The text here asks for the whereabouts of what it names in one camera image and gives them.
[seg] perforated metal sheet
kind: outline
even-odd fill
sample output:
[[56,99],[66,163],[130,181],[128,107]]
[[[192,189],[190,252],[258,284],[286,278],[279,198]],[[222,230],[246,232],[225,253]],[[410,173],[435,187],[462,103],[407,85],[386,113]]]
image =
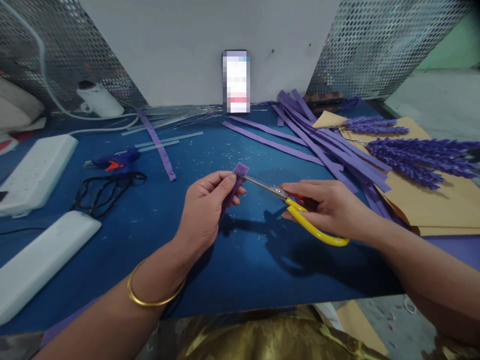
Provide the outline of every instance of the perforated metal sheet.
[[342,0],[307,94],[391,95],[472,7],[466,0]]
[[[113,96],[134,106],[147,103],[77,0],[8,3],[45,42],[49,84],[67,109],[75,110],[83,101],[76,94],[82,80],[101,82]],[[1,4],[0,24],[0,76],[55,109],[40,76],[34,38]]]

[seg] white wall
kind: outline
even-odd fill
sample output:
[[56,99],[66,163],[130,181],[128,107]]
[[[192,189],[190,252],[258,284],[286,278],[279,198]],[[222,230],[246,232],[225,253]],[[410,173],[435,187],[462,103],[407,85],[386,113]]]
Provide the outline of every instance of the white wall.
[[305,92],[339,2],[80,0],[151,106],[221,104],[223,50],[250,51],[253,103]]

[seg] blue table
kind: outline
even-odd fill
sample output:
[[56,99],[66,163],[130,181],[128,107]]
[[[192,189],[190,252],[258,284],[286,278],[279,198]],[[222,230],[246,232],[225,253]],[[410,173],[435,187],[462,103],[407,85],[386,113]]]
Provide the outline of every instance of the blue table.
[[[276,127],[269,106],[253,106],[245,118]],[[370,116],[366,103],[346,115]],[[187,188],[216,170],[231,170],[237,162],[250,167],[249,175],[279,185],[300,179],[332,179],[322,166],[297,159],[259,144],[223,126],[226,119],[211,118],[165,133],[160,139],[204,131],[204,135],[167,147],[177,175],[170,182],[156,151],[135,163],[148,176],[130,188],[102,220],[95,236],[7,324],[0,335],[43,331],[105,293],[127,276],[138,262],[168,242],[177,230]],[[38,137],[64,134],[72,129],[104,126],[105,122],[57,116],[35,138],[17,151],[2,156],[0,178],[19,163]],[[269,134],[251,132],[308,153]],[[0,232],[27,227],[48,227],[70,209],[82,180],[101,175],[84,168],[86,160],[149,141],[146,131],[128,136],[119,132],[76,135],[79,144],[45,207],[19,219],[0,218]],[[279,217],[283,204],[257,186],[246,184],[242,204],[231,207],[220,222],[214,246],[194,266],[181,296],[165,317],[285,307],[325,301],[376,297],[401,293],[402,287],[380,254],[352,241],[346,247],[326,245],[298,224]],[[358,197],[366,202],[360,191]],[[31,242],[38,232],[25,231],[0,238],[0,266]]]

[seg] brown paper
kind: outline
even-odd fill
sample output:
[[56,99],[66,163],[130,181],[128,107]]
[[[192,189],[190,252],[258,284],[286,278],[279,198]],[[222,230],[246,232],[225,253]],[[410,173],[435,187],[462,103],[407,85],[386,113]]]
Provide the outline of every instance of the brown paper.
[[317,121],[312,125],[315,129],[329,128],[342,125],[347,121],[346,117],[334,114],[333,112],[323,111]]
[[361,340],[369,348],[387,356],[389,351],[354,300],[346,303],[336,312],[343,330],[351,337]]
[[[407,135],[390,136],[391,139],[430,139],[428,134],[410,117],[398,119],[398,125],[410,129]],[[345,136],[361,141],[374,141],[377,135],[356,134],[343,131]],[[363,144],[355,146],[368,152]],[[398,215],[411,226],[416,226],[421,235],[461,235],[478,233],[480,229],[480,189],[475,183],[463,177],[441,173],[445,181],[440,189],[429,190],[399,176],[394,171],[388,173],[386,183],[391,191],[382,193]],[[451,228],[474,228],[458,230]]]

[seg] bracelet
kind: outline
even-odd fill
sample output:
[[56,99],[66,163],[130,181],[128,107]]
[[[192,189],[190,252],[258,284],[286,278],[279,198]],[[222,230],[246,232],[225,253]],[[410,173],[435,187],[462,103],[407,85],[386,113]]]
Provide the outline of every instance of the bracelet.
[[169,302],[171,302],[173,299],[175,299],[175,297],[182,291],[182,289],[184,288],[184,285],[185,285],[185,281],[187,280],[187,278],[185,277],[183,279],[183,281],[181,282],[180,286],[178,287],[178,289],[175,291],[175,293],[172,295],[172,297],[168,298],[167,300],[164,300],[164,301],[160,301],[160,302],[144,302],[142,300],[140,300],[138,297],[135,296],[134,294],[134,291],[132,289],[132,280],[134,278],[134,275],[135,275],[135,272],[137,271],[137,269],[140,267],[140,265],[142,265],[145,260],[147,259],[143,259],[137,266],[135,266],[135,268],[133,269],[133,271],[131,272],[130,276],[128,277],[128,282],[126,284],[126,287],[128,289],[128,296],[130,297],[130,299],[132,299],[135,303],[137,303],[138,305],[142,306],[142,307],[159,307],[159,306],[162,306],[162,305],[165,305]]

